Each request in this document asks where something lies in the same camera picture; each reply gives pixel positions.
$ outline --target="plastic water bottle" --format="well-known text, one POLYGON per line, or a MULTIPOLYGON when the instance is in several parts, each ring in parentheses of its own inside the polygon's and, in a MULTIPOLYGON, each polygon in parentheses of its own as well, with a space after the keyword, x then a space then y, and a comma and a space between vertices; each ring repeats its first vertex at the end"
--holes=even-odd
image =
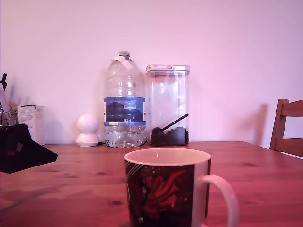
POLYGON ((104 131, 108 146, 138 147, 145 133, 145 82, 128 51, 112 58, 104 89, 104 131))

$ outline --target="wooden chair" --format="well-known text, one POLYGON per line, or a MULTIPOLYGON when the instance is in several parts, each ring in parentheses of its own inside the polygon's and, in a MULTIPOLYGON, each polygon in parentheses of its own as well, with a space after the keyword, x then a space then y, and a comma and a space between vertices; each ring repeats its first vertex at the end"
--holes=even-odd
POLYGON ((284 139, 286 117, 303 117, 303 100, 279 99, 269 149, 303 157, 303 139, 284 139))

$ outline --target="table surface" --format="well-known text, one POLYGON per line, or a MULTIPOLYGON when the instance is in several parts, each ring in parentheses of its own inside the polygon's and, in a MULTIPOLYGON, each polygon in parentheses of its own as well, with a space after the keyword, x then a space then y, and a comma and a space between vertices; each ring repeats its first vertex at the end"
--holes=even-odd
MULTIPOLYGON (((127 227, 124 154, 150 148, 46 145, 54 163, 1 173, 1 227, 127 227)), ((303 160, 245 142, 191 142, 212 156, 240 203, 240 227, 303 227, 303 160)), ((226 226, 227 208, 211 185, 210 227, 226 226)))

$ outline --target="blue label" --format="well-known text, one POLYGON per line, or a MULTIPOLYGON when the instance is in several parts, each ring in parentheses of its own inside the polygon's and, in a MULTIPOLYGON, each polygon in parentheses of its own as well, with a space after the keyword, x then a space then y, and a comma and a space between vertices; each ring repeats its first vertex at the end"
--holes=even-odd
POLYGON ((145 125, 145 98, 110 97, 104 98, 104 125, 141 126, 145 125))

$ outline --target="mug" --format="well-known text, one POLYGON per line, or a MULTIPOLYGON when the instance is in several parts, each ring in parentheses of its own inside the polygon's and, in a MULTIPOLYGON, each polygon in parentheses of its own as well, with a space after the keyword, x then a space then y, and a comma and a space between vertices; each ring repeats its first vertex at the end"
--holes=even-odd
POLYGON ((131 227, 206 227, 210 183, 227 203, 227 226, 237 226, 236 194, 226 180, 210 175, 210 154, 152 148, 132 151, 124 159, 131 227))

